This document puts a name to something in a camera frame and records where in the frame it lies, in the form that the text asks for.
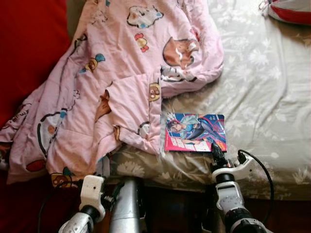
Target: magazine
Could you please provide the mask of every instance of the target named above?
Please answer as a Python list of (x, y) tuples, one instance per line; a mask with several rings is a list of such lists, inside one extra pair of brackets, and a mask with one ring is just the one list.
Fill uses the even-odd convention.
[(168, 114), (164, 150), (211, 152), (212, 142), (227, 151), (224, 115)]

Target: metal cylinder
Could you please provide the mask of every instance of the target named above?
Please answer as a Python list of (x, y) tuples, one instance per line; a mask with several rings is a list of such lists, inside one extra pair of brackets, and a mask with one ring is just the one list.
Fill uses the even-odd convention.
[(138, 182), (126, 178), (112, 211), (109, 233), (140, 233)]

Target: pink blanket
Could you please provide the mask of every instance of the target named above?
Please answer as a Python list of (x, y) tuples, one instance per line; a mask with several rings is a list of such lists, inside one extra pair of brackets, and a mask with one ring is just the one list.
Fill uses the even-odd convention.
[(85, 34), (0, 131), (8, 183), (93, 174), (122, 142), (159, 154), (161, 99), (219, 77), (204, 0), (99, 1)]

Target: mattress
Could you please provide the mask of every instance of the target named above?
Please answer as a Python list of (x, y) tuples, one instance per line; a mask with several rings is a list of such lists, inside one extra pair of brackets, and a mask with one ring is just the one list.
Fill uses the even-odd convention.
[[(146, 185), (204, 191), (211, 183), (209, 155), (163, 149), (168, 112), (223, 114), (227, 158), (237, 150), (256, 155), (267, 167), (278, 200), (311, 196), (311, 28), (276, 21), (258, 10), (261, 0), (209, 0), (209, 11), (225, 50), (221, 77), (202, 90), (162, 103), (161, 155), (124, 145), (110, 157), (110, 182), (120, 176)], [(86, 2), (74, 38), (89, 22), (96, 3)], [(265, 173), (239, 182), (243, 195), (269, 198)]]

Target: red cloth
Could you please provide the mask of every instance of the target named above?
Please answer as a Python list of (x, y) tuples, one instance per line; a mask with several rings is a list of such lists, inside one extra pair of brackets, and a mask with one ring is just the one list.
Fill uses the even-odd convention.
[(0, 126), (48, 77), (69, 47), (65, 0), (3, 0)]
[[(48, 77), (70, 45), (65, 0), (3, 0), (0, 14), (0, 127)], [(5, 185), (0, 172), (0, 232), (36, 232), (49, 176)], [(76, 189), (58, 190), (44, 208), (41, 232), (56, 232), (77, 210)]]

